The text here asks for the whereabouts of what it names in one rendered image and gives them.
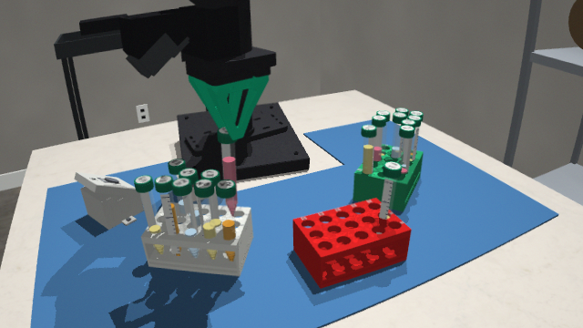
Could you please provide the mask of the white test tube rack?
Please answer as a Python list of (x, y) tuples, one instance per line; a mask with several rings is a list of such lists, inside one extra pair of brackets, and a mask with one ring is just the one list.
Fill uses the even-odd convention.
[[(243, 216), (244, 215), (244, 216)], [(240, 276), (253, 239), (251, 208), (238, 207), (235, 212), (236, 237), (233, 240), (223, 240), (222, 224), (216, 227), (216, 237), (206, 239), (202, 236), (201, 225), (194, 237), (185, 236), (182, 224), (179, 233), (168, 235), (163, 209), (158, 212), (161, 232), (150, 233), (148, 227), (141, 235), (148, 266), (188, 272), (205, 272), (222, 275)], [(164, 221), (164, 222), (163, 222)], [(150, 243), (150, 244), (148, 244)], [(159, 254), (153, 244), (165, 245), (164, 253)], [(172, 254), (170, 246), (181, 248), (180, 256)], [(185, 248), (186, 247), (186, 248)], [(199, 250), (198, 258), (193, 258), (188, 248)], [(217, 259), (212, 260), (205, 250), (216, 250)], [(229, 261), (225, 251), (235, 251), (234, 261)]]

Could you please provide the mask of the red tube rack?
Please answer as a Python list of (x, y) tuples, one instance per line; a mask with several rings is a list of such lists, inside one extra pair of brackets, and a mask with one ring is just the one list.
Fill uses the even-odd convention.
[(379, 218), (380, 206), (375, 198), (292, 220), (293, 249), (320, 289), (407, 259), (411, 229), (393, 213)]

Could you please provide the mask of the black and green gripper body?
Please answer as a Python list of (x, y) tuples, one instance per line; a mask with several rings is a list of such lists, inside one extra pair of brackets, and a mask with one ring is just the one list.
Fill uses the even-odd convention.
[(271, 74), (271, 67), (276, 66), (276, 52), (252, 46), (250, 0), (235, 1), (228, 6), (238, 7), (240, 56), (207, 61), (181, 51), (181, 59), (186, 63), (187, 75), (211, 86), (221, 86), (249, 79), (252, 76), (268, 76)]

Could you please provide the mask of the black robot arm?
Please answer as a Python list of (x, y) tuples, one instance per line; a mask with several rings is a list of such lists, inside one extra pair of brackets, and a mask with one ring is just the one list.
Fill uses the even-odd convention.
[[(182, 49), (184, 54), (207, 61), (240, 56), (238, 7), (228, 6), (235, 1), (240, 0), (190, 0), (194, 5), (119, 17), (126, 60), (142, 76), (150, 78)], [(288, 124), (274, 112), (251, 114), (244, 137), (235, 145), (287, 129)], [(221, 149), (217, 130), (215, 126), (185, 135), (194, 155)]]

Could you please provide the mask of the blue bench mat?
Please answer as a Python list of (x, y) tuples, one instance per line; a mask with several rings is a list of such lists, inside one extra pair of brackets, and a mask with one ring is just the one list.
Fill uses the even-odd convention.
[(149, 267), (137, 220), (108, 230), (81, 183), (48, 188), (30, 328), (322, 328), (450, 272), (559, 214), (419, 136), (422, 172), (404, 211), (407, 259), (324, 288), (293, 249), (293, 219), (358, 203), (361, 128), (303, 133), (341, 166), (238, 190), (253, 239), (240, 276)]

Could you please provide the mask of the green tube rack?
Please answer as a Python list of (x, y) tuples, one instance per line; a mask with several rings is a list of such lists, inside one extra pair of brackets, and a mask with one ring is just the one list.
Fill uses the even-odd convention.
[[(387, 161), (398, 162), (398, 159), (391, 157), (392, 146), (386, 145), (385, 155), (382, 156), (381, 161), (373, 161), (373, 173), (363, 173), (363, 163), (354, 172), (353, 183), (353, 200), (365, 201), (377, 198), (382, 199), (384, 187), (383, 165)], [(410, 167), (407, 173), (402, 174), (397, 180), (393, 210), (404, 211), (409, 199), (411, 198), (414, 188), (420, 179), (423, 151), (416, 152), (415, 160), (410, 162)], [(418, 178), (419, 177), (419, 178)], [(406, 191), (407, 190), (407, 191)], [(405, 198), (406, 197), (406, 198)], [(406, 203), (406, 204), (405, 204)]]

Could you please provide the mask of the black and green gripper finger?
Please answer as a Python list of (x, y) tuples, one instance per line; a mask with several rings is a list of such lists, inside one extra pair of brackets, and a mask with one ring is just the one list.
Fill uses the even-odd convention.
[[(192, 76), (189, 76), (189, 82), (197, 92), (199, 98), (201, 99), (209, 113), (211, 114), (218, 128), (224, 128), (225, 126), (220, 118), (220, 115), (214, 106), (214, 103), (210, 97), (208, 90), (206, 89), (205, 82), (198, 80), (197, 78)], [(242, 90), (230, 93), (229, 98), (230, 112), (235, 122), (239, 111), (241, 95)]]
[[(261, 94), (269, 81), (269, 75), (263, 77), (254, 77), (221, 86), (211, 86), (206, 83), (210, 97), (220, 115), (220, 118), (227, 129), (232, 140), (243, 138), (247, 126), (251, 119), (251, 114), (255, 109)], [(227, 100), (229, 93), (248, 89), (243, 110), (240, 115), (239, 125), (236, 127), (230, 112), (230, 106)]]

